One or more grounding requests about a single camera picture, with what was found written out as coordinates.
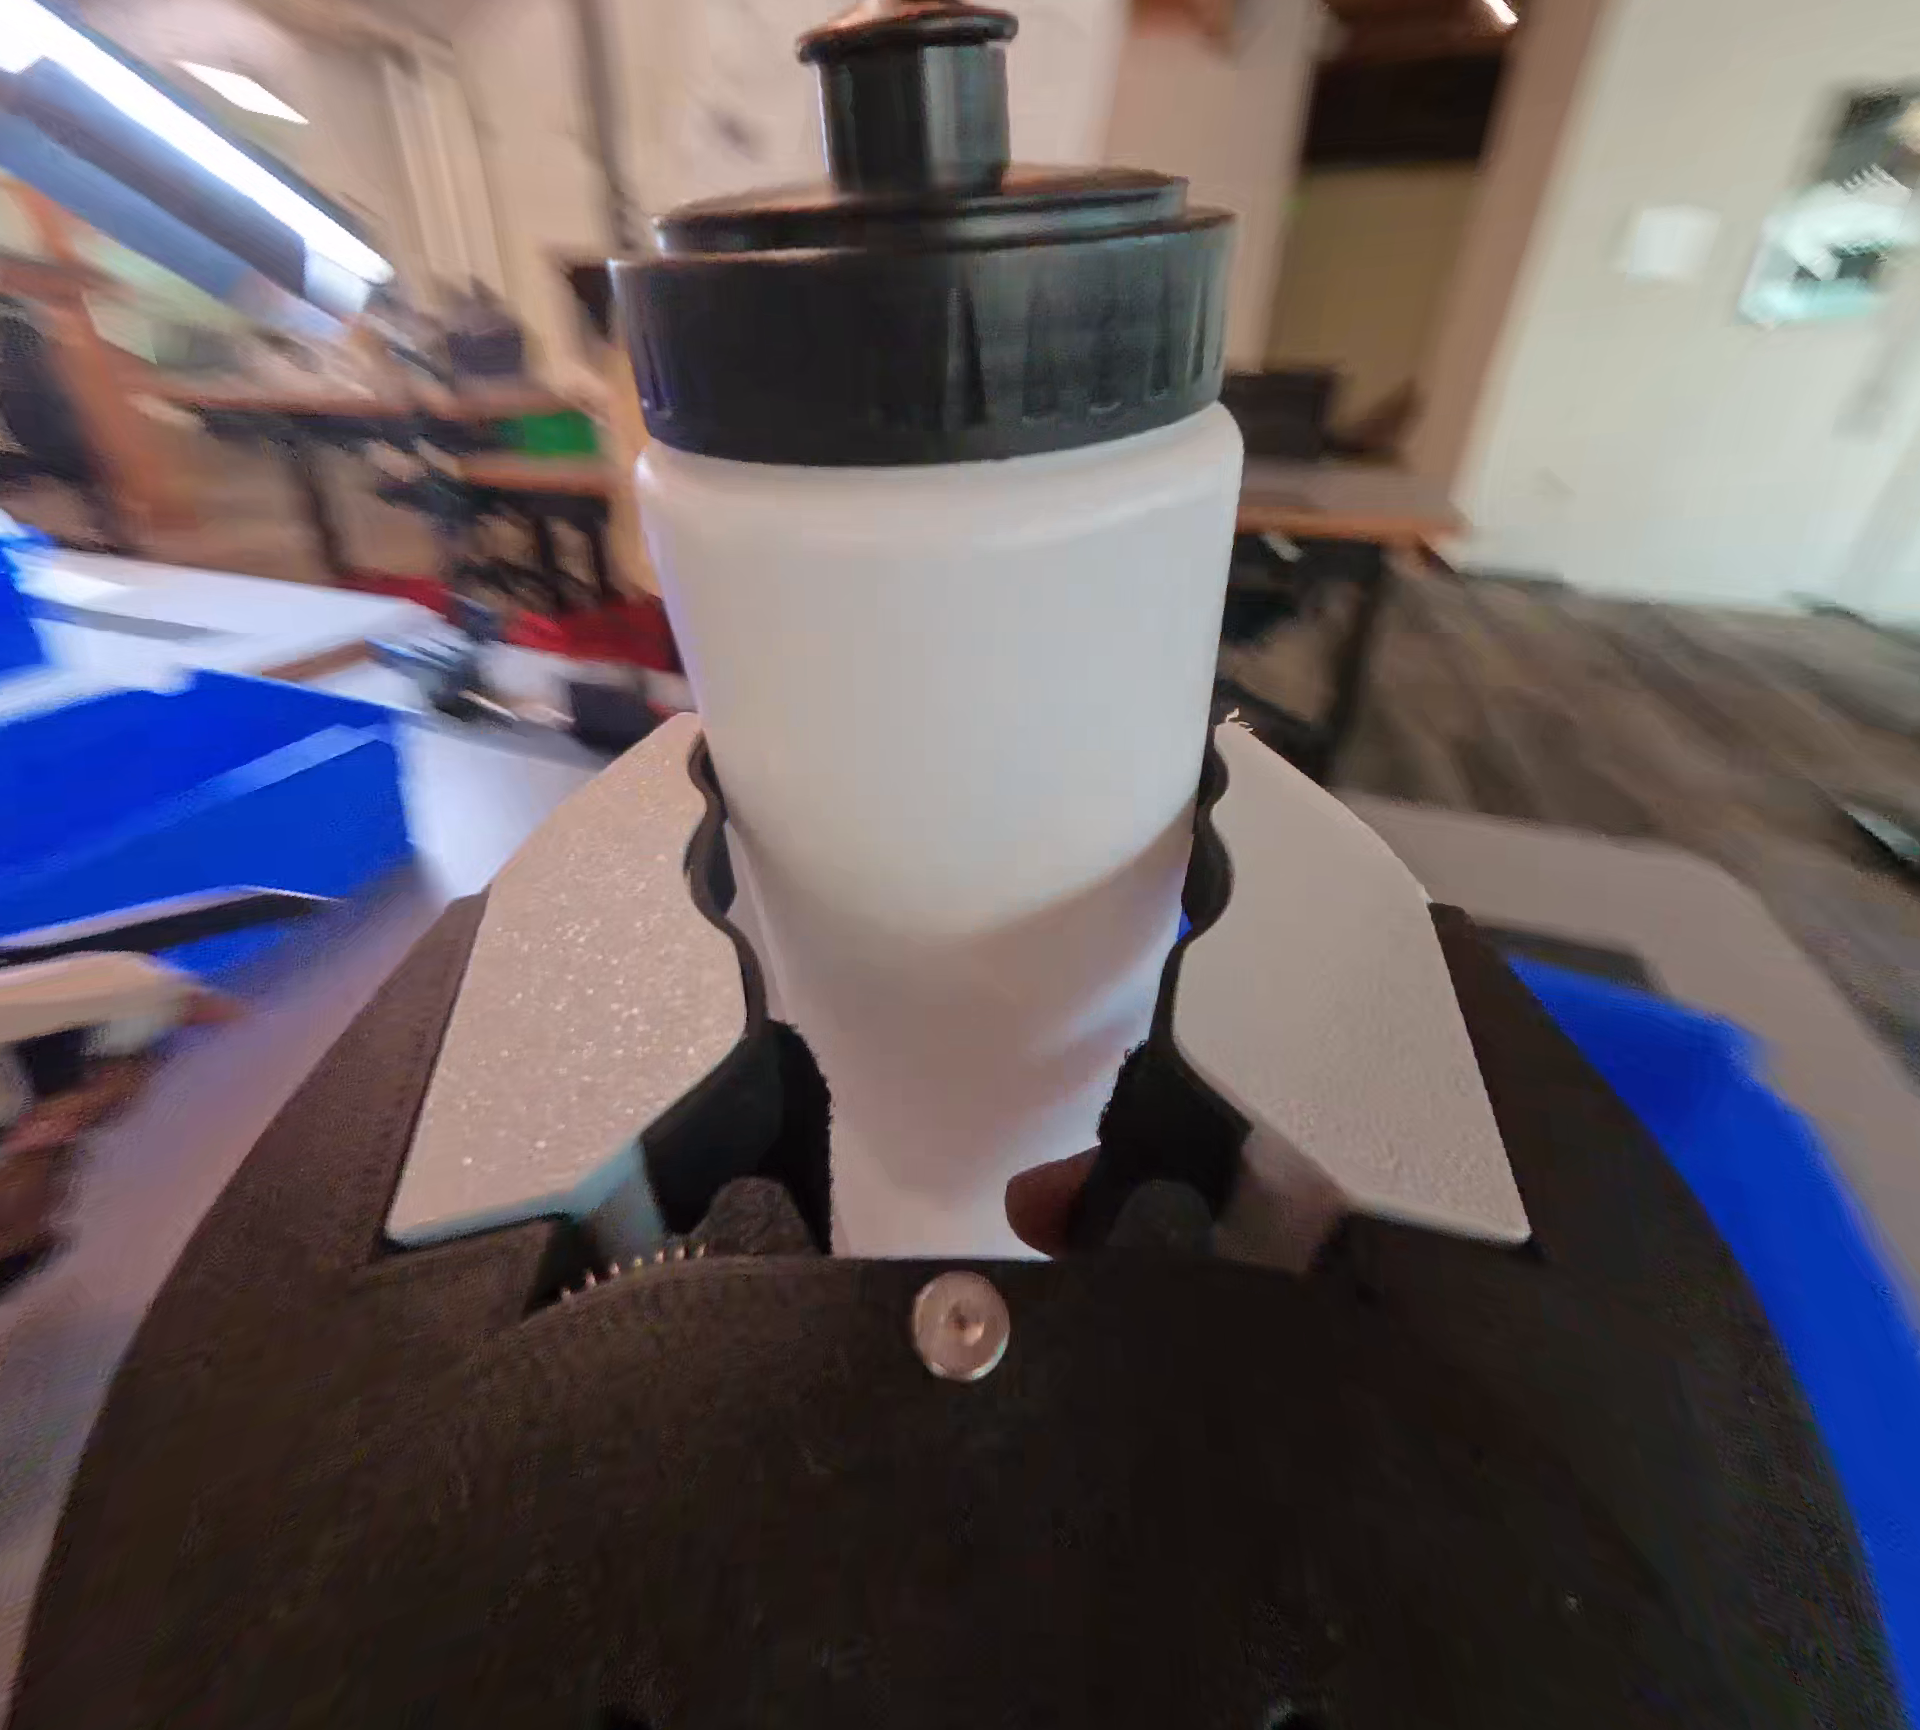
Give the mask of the black office chair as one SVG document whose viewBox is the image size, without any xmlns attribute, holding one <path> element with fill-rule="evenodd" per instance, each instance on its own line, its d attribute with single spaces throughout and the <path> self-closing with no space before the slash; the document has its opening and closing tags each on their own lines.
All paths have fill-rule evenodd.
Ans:
<svg viewBox="0 0 1920 1730">
<path fill-rule="evenodd" d="M 1422 414 L 1422 394 L 1405 380 L 1367 408 L 1347 403 L 1349 378 L 1334 366 L 1239 369 L 1220 384 L 1249 459 L 1290 466 L 1393 466 Z"/>
</svg>

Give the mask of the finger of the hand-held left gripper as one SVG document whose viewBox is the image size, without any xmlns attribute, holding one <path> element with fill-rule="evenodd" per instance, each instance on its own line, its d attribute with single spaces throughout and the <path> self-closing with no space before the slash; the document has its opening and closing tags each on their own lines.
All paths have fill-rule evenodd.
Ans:
<svg viewBox="0 0 1920 1730">
<path fill-rule="evenodd" d="M 150 1048 L 211 999 L 196 977 L 146 953 L 43 957 L 3 971 L 3 1045 L 82 1034 L 94 1048 Z"/>
</svg>

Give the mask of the red bag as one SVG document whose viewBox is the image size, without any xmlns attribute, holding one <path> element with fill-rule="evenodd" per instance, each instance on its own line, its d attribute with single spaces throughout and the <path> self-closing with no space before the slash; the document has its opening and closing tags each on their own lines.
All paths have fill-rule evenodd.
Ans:
<svg viewBox="0 0 1920 1730">
<path fill-rule="evenodd" d="M 500 639 L 567 661 L 683 674 L 683 657 L 661 598 L 613 598 L 567 611 L 513 614 Z"/>
</svg>

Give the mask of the white wall sign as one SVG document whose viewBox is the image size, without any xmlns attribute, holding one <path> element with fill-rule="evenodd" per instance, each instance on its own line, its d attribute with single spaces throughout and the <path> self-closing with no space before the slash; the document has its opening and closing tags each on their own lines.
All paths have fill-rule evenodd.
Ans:
<svg viewBox="0 0 1920 1730">
<path fill-rule="evenodd" d="M 1722 217 L 1706 206 L 1641 206 L 1617 251 L 1621 278 L 1638 283 L 1689 283 L 1703 275 Z"/>
</svg>

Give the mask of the white plastic bottle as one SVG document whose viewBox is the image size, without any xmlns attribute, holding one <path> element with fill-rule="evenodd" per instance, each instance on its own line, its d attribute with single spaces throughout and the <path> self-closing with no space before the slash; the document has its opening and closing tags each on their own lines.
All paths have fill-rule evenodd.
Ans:
<svg viewBox="0 0 1920 1730">
<path fill-rule="evenodd" d="M 1174 944 L 1236 422 L 926 468 L 650 442 L 635 484 L 771 996 L 829 1085 L 835 1247 L 1018 1256 L 1005 1190 L 1092 1143 Z"/>
</svg>

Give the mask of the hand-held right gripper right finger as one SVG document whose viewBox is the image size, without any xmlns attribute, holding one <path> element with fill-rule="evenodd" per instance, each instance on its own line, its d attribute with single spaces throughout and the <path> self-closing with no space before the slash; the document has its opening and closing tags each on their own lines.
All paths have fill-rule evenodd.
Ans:
<svg viewBox="0 0 1920 1730">
<path fill-rule="evenodd" d="M 1300 1274 L 1353 1220 L 1499 1247 L 1530 1220 L 1429 892 L 1228 718 L 1194 813 L 1173 1057 L 1244 1125 L 1215 1239 Z"/>
</svg>

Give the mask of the grey light panel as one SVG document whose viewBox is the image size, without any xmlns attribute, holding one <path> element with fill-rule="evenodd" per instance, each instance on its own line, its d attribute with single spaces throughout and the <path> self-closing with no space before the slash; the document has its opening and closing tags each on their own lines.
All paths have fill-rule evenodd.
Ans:
<svg viewBox="0 0 1920 1730">
<path fill-rule="evenodd" d="M 347 321 L 397 268 L 347 208 L 41 0 L 3 0 L 3 167 L 207 294 Z"/>
</svg>

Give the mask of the blue plastic bin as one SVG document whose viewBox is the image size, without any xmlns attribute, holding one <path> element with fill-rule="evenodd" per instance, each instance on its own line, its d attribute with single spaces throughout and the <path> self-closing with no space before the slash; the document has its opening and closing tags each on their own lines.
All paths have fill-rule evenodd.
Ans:
<svg viewBox="0 0 1920 1730">
<path fill-rule="evenodd" d="M 1836 1465 L 1916 1712 L 1919 1335 L 1878 1229 L 1737 1021 L 1632 968 L 1504 959 L 1652 1132 L 1756 1291 Z"/>
<path fill-rule="evenodd" d="M 4 518 L 4 939 L 215 894 L 351 900 L 416 854 L 394 595 L 59 547 Z"/>
</svg>

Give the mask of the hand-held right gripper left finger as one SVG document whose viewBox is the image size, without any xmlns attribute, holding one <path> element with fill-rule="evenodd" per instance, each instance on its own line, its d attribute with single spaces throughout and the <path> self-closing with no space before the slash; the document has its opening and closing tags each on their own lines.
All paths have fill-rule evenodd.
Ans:
<svg viewBox="0 0 1920 1730">
<path fill-rule="evenodd" d="M 672 715 L 493 877 L 389 1211 L 397 1247 L 549 1220 L 597 1253 L 650 1253 L 677 1232 L 654 1134 L 748 1030 L 741 956 L 689 877 L 701 742 Z"/>
</svg>

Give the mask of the black bottle lid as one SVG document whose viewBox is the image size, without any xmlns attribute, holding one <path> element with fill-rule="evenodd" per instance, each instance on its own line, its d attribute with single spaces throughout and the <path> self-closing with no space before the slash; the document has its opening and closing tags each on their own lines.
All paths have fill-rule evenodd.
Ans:
<svg viewBox="0 0 1920 1730">
<path fill-rule="evenodd" d="M 1018 461 L 1184 422 L 1226 373 L 1234 216 L 1021 166 L 1015 14 L 859 0 L 796 42 L 829 175 L 657 216 L 607 263 L 647 433 L 717 461 Z"/>
</svg>

